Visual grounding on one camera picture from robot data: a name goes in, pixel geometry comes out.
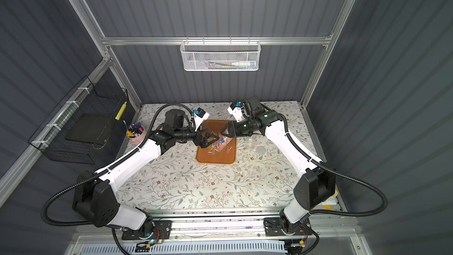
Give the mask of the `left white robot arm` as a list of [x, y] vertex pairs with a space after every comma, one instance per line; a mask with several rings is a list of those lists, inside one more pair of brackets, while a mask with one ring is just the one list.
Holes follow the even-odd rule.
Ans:
[[128, 154], [93, 174], [93, 179], [77, 187], [73, 210], [96, 227], [123, 227], [129, 230], [153, 229], [152, 216], [139, 208], [120, 204], [116, 193], [125, 182], [146, 164], [159, 158], [177, 143], [193, 142], [207, 148], [216, 142], [217, 135], [204, 129], [209, 113], [197, 108], [190, 115], [170, 109], [156, 129], [149, 129], [143, 141]]

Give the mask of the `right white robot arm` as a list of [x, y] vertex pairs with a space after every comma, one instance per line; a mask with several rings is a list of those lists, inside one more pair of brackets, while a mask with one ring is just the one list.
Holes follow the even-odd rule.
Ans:
[[261, 104], [253, 97], [234, 102], [227, 108], [234, 117], [222, 130], [229, 138], [252, 136], [260, 133], [283, 153], [297, 173], [293, 200], [280, 212], [280, 227], [285, 234], [293, 234], [306, 221], [318, 204], [335, 194], [336, 177], [317, 166], [322, 160], [308, 150], [290, 132], [287, 118]]

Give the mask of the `white jar lid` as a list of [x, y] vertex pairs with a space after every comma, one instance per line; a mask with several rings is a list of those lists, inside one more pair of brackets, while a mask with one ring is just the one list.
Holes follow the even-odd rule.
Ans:
[[267, 150], [264, 146], [257, 146], [255, 152], [257, 155], [262, 156], [267, 152]]

